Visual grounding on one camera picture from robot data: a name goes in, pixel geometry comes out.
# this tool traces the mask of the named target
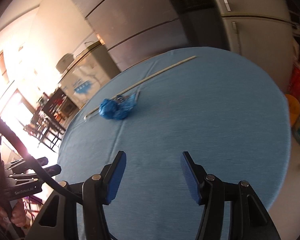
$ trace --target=silver bolt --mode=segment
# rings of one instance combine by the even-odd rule
[[[95,174],[95,175],[93,175],[91,177],[91,179],[93,179],[93,180],[99,180],[99,179],[101,179],[101,175],[100,174]]]
[[[249,182],[247,182],[246,180],[242,180],[241,186],[247,187],[247,186],[249,186]]]
[[[213,181],[213,180],[215,180],[215,176],[214,175],[212,175],[212,174],[208,174],[207,176],[206,176],[206,179],[207,180],[210,180],[210,181]]]
[[[65,181],[60,181],[60,182],[59,182],[59,185],[60,185],[61,187],[65,187],[65,186],[67,186],[67,183],[66,183]]]

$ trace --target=orange container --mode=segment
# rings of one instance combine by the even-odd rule
[[[300,115],[300,103],[292,95],[285,94],[285,96],[286,96],[286,98],[288,100],[288,104],[289,104],[290,125],[292,127]]]

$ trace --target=crumpled blue plastic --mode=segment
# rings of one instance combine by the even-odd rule
[[[136,105],[136,94],[131,94],[128,98],[117,95],[116,99],[104,99],[99,106],[99,115],[105,119],[123,120],[132,108]]]

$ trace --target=round table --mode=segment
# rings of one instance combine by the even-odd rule
[[[125,120],[97,113],[84,120],[104,98],[193,55],[127,92],[140,95]],[[266,72],[244,57],[208,47],[172,50],[116,76],[75,116],[60,147],[57,180],[85,181],[119,150],[127,167],[116,199],[104,206],[110,233],[119,240],[195,239],[203,206],[191,199],[182,152],[223,181],[249,181],[269,208],[289,162],[288,105]],[[227,239],[229,206],[221,239]],[[78,225],[84,239],[80,207]]]

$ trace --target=human hand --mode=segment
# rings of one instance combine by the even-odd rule
[[[22,199],[19,199],[12,210],[11,222],[17,227],[23,227],[26,224],[26,211],[23,206]],[[7,229],[9,224],[8,215],[5,210],[0,206],[0,225]]]

